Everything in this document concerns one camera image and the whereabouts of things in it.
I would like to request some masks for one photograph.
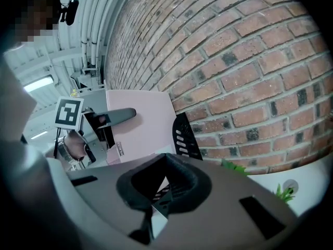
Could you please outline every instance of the white pipe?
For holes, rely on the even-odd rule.
[[[104,13],[103,13],[102,21],[101,21],[100,26],[99,26],[98,38],[97,38],[97,46],[96,46],[96,52],[95,52],[95,55],[96,55],[96,64],[97,65],[98,65],[98,57],[99,57],[99,50],[100,50],[99,48],[100,48],[101,36],[102,36],[102,33],[103,33],[103,29],[104,29],[106,18],[108,17],[108,14],[109,14],[109,11],[110,11],[110,7],[113,4],[113,2],[114,2],[114,0],[108,0],[108,3],[106,5]]]
[[[100,0],[94,0],[93,5],[90,9],[89,24],[88,24],[88,38],[89,39],[91,39],[91,37],[92,37],[93,22],[94,22],[94,18],[95,18],[96,11],[97,11],[97,4],[99,3],[99,1]]]
[[[106,4],[108,0],[99,0],[95,17],[94,23],[92,28],[92,65],[96,65],[96,48],[97,48],[97,38],[98,38],[98,31],[101,25],[102,15],[106,9]]]
[[[94,0],[86,1],[83,13],[83,20],[82,20],[81,49],[82,49],[82,62],[84,68],[88,67],[88,60],[87,60],[88,22],[93,1]]]

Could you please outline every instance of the black camera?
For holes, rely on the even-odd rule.
[[[53,23],[65,22],[68,26],[74,23],[79,0],[69,0],[68,4],[62,4],[60,0],[53,0]]]

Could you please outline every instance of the gray plastic part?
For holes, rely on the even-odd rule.
[[[114,166],[65,173],[61,163],[32,146],[1,142],[0,159],[8,191],[62,244],[82,249],[272,249],[296,226],[291,209],[268,190],[237,172],[201,160],[173,155],[210,176],[212,190],[194,211],[168,216],[150,245],[128,235],[139,229],[143,213],[131,210],[116,191],[123,173],[157,155]],[[98,180],[74,187],[71,180]],[[265,240],[239,199],[254,196],[287,228]]]

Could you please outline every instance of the fluorescent light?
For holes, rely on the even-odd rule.
[[[24,87],[24,89],[27,92],[32,92],[33,90],[36,90],[40,87],[44,87],[44,86],[52,84],[52,83],[53,83],[53,78],[51,76],[48,76],[48,77],[42,78],[38,81],[28,84],[27,86]]]
[[[47,133],[47,131],[43,131],[42,133],[37,134],[36,136],[34,136],[34,137],[31,138],[31,139],[32,139],[32,140],[33,140],[33,139],[36,139],[37,137],[42,136],[42,135],[44,135],[45,133]]]

